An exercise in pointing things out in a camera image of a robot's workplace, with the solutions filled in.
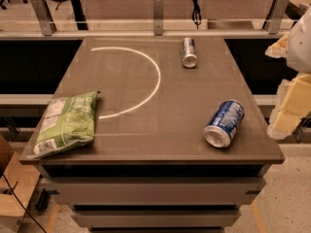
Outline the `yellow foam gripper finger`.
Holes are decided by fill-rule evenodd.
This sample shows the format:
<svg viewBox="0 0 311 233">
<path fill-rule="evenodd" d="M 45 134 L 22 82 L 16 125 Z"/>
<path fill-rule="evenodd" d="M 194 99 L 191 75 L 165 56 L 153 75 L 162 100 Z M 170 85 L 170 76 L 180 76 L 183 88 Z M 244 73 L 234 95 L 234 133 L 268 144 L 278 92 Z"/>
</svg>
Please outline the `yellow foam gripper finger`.
<svg viewBox="0 0 311 233">
<path fill-rule="evenodd" d="M 265 55 L 272 58 L 281 58 L 287 56 L 287 45 L 289 35 L 282 36 L 276 43 L 272 44 L 265 51 Z"/>
<path fill-rule="evenodd" d="M 291 81 L 282 80 L 278 86 L 276 105 L 272 110 L 267 134 L 275 140 L 290 136 L 311 113 L 311 75 L 298 74 Z"/>
</svg>

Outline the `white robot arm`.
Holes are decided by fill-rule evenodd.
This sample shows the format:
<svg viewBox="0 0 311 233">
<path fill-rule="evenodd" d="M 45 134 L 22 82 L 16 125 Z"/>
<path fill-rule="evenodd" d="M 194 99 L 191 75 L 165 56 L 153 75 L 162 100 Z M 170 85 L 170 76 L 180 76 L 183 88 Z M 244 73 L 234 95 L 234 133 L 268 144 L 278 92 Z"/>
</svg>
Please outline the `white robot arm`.
<svg viewBox="0 0 311 233">
<path fill-rule="evenodd" d="M 297 71 L 291 81 L 282 80 L 279 84 L 267 128 L 270 138 L 283 140 L 311 113 L 311 8 L 265 54 L 285 57 L 287 66 Z"/>
</svg>

